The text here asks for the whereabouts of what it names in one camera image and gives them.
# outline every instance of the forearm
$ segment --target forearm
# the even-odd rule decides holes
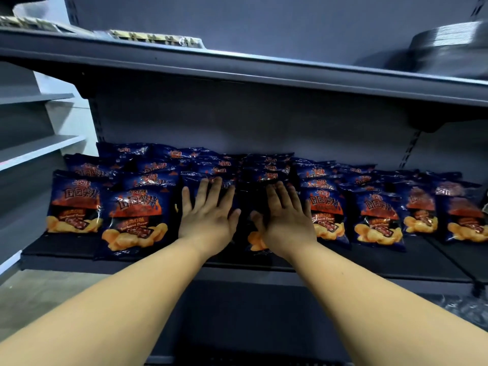
[[[356,364],[483,364],[488,335],[320,244],[291,262],[331,316]]]
[[[2,364],[143,364],[204,261],[190,244],[177,240],[5,340]]]

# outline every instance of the hand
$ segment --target hand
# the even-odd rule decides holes
[[[263,215],[256,211],[251,212],[251,219],[268,248],[276,255],[290,261],[293,255],[306,245],[317,244],[310,203],[307,203],[303,211],[295,188],[290,186],[288,192],[281,181],[275,186],[268,185],[266,193],[270,211],[268,225],[264,225]]]
[[[207,196],[208,178],[200,181],[195,206],[190,201],[190,191],[184,187],[181,192],[182,212],[178,237],[192,244],[206,261],[221,252],[236,232],[240,209],[236,209],[228,217],[234,198],[235,187],[231,186],[219,202],[222,178],[215,178]]]

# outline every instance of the skin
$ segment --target skin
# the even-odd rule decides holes
[[[221,184],[206,196],[204,179],[194,207],[184,188],[178,240],[4,340],[2,365],[143,364],[180,295],[235,232],[234,189],[218,204]],[[356,365],[488,364],[488,333],[317,243],[310,207],[302,210],[293,188],[278,183],[267,194],[270,221],[253,212],[256,227],[333,319]]]

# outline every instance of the concrete floor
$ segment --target concrete floor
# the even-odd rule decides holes
[[[18,271],[0,285],[0,342],[108,275]]]

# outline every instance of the finger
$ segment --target finger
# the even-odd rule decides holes
[[[185,186],[181,191],[181,200],[182,200],[181,209],[184,217],[192,210],[191,200],[190,200],[190,190],[188,189],[187,186]]]
[[[202,208],[207,199],[207,188],[208,188],[208,178],[202,178],[200,181],[200,186],[198,187],[198,193],[195,198],[195,207],[193,210],[197,211]]]
[[[221,188],[222,188],[222,177],[214,178],[214,182],[207,196],[207,201],[205,202],[206,209],[215,208],[217,206],[217,203],[219,202],[219,195],[220,195]]]
[[[269,211],[272,215],[276,215],[281,211],[282,207],[280,198],[278,197],[278,194],[276,193],[273,185],[266,186],[266,194],[268,195]]]
[[[278,181],[276,183],[276,189],[280,195],[281,204],[283,208],[293,208],[293,204],[291,203],[290,196],[288,195],[288,190],[284,186],[283,182]]]
[[[300,198],[298,197],[297,191],[293,185],[288,187],[288,194],[290,195],[291,203],[293,204],[293,208],[297,211],[302,211],[302,203],[300,202]]]
[[[263,222],[263,215],[259,212],[252,211],[251,212],[251,220],[254,223],[254,226],[258,229],[259,233],[263,235],[265,232],[265,224]]]
[[[237,222],[239,222],[240,215],[241,210],[235,209],[229,216],[229,230],[231,235],[234,235],[236,233]]]
[[[307,199],[305,202],[305,207],[303,208],[303,214],[306,215],[308,218],[312,218],[312,211],[310,210],[310,200]]]
[[[234,200],[235,191],[235,186],[230,186],[219,203],[219,208],[222,210],[222,213],[225,216],[229,214],[230,208],[232,207],[232,201]]]

